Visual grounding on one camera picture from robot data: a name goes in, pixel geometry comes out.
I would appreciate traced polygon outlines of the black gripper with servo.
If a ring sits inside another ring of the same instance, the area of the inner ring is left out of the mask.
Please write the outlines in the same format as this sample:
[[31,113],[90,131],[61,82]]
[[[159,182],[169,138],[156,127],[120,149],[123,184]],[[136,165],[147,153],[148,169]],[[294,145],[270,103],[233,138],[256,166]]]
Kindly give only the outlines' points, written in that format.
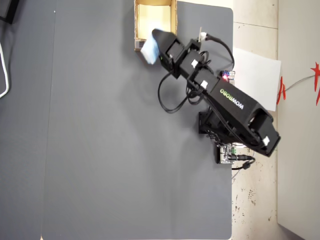
[[159,55],[162,67],[178,78],[181,75],[180,65],[187,53],[185,46],[172,32],[155,28],[152,30],[152,37],[155,41],[155,48],[162,51]]

